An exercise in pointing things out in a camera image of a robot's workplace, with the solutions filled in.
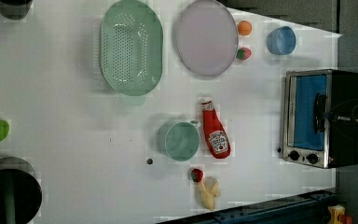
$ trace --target red ketchup bottle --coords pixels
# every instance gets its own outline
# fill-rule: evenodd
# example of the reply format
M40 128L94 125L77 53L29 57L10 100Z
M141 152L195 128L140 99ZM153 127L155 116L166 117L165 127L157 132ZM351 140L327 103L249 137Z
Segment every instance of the red ketchup bottle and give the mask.
M207 99L202 103L203 129L205 141L212 155L217 159L224 159L229 156L231 147L222 123L216 115L212 100Z

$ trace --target yellow object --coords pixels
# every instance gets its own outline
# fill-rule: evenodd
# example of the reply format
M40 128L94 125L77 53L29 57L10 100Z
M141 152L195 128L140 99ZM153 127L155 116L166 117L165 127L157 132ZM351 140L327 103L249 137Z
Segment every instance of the yellow object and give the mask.
M252 24L248 21L241 21L237 28L240 35L249 35L252 32Z
M215 182L211 189L205 188L205 181L202 179L199 183L199 190L201 194L201 200L203 205L209 210L213 211L215 209L215 200L214 198L220 196L220 192L217 188L219 188L219 182Z
M342 205L336 205L328 207L328 210L331 214L331 220L328 224L342 224L342 222L338 221L338 217L345 214L345 207Z

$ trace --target ketchup label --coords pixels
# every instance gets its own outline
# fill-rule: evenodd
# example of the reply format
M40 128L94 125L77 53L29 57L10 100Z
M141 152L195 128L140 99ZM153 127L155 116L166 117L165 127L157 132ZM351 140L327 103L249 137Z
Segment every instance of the ketchup label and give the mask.
M228 150L227 138L223 131L210 133L208 140L213 147L214 153L219 154Z

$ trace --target cup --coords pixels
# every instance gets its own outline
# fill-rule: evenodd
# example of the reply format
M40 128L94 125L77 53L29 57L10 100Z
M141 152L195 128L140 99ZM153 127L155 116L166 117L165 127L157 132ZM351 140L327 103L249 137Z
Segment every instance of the cup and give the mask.
M200 122L197 120L168 122L161 127L161 148L175 161L190 160L199 149L199 127Z
M272 54L290 54L296 48L296 34L292 28L283 26L268 35L267 45L269 52Z
M33 0L0 0L0 13L11 20L21 20L24 18Z
M0 223L29 223L39 211L42 189L25 160L0 159Z

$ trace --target teal cup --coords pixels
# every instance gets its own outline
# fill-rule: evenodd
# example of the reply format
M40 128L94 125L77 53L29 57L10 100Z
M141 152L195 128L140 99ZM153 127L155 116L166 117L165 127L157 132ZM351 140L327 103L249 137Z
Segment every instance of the teal cup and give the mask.
M199 127L197 120L171 122L163 127L160 142L166 154L176 161L190 160L199 149Z

